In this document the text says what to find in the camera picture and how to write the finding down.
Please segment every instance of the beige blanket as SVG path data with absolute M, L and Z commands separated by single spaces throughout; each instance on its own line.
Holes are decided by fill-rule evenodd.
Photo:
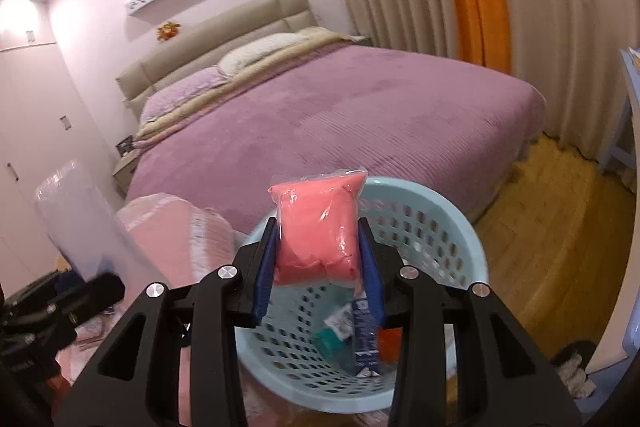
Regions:
M 161 116 L 157 120 L 143 124 L 136 134 L 136 141 L 148 140 L 160 132 L 176 125 L 178 122 L 195 115 L 198 111 L 216 102 L 226 101 L 233 98 L 240 92 L 244 92 L 251 87 L 269 80 L 271 77 L 264 73 L 283 65 L 286 62 L 302 57 L 316 51 L 328 44 L 339 41 L 350 41 L 348 36 L 335 33 L 322 28 L 314 32 L 308 40 L 294 44 L 288 48 L 284 48 L 265 57 L 258 62 L 251 64 L 239 71 L 233 79 L 223 86 L 215 87 L 203 94 L 197 96 L 193 100 L 177 107 L 170 113 Z

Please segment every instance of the blue gripper pad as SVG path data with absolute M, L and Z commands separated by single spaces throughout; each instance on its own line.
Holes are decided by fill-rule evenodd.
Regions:
M 367 240 L 362 224 L 358 222 L 358 242 L 360 244 L 360 266 L 362 266 L 362 283 L 369 301 L 369 312 L 379 326 L 385 322 L 384 286 L 378 266 L 373 259 L 373 248 Z
M 276 266 L 276 248 L 278 246 L 278 224 L 271 229 L 264 248 L 260 267 L 255 277 L 254 284 L 254 306 L 251 310 L 257 324 L 267 314 L 269 299 L 271 297 L 271 286 L 273 286 L 273 271 Z

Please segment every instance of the purple bedspread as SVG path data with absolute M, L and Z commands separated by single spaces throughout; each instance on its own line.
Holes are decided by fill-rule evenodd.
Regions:
M 167 192 L 249 232 L 276 181 L 367 168 L 437 190 L 463 212 L 488 202 L 545 100 L 464 62 L 348 46 L 225 103 L 146 152 L 129 199 Z

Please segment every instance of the orange item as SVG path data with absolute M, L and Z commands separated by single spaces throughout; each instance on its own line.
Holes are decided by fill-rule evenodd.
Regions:
M 66 393 L 71 389 L 71 384 L 62 375 L 49 378 L 47 385 L 55 391 L 53 402 L 51 404 L 51 413 L 55 414 L 60 408 L 60 403 L 65 399 Z
M 380 360 L 386 363 L 398 363 L 402 347 L 402 328 L 378 330 L 378 351 Z
M 273 185 L 280 246 L 273 281 L 278 285 L 360 279 L 357 199 L 365 171 Z

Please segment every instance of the pillow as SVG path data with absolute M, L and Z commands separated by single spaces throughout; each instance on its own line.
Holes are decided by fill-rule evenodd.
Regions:
M 185 78 L 174 82 L 170 86 L 153 93 L 145 103 L 140 115 L 140 125 L 157 120 L 162 115 L 170 113 L 192 98 L 214 87 L 222 86 L 229 81 L 229 77 L 213 66 L 205 70 L 196 71 Z
M 306 40 L 306 37 L 297 33 L 274 33 L 228 52 L 218 65 L 223 73 L 234 76 L 261 58 Z

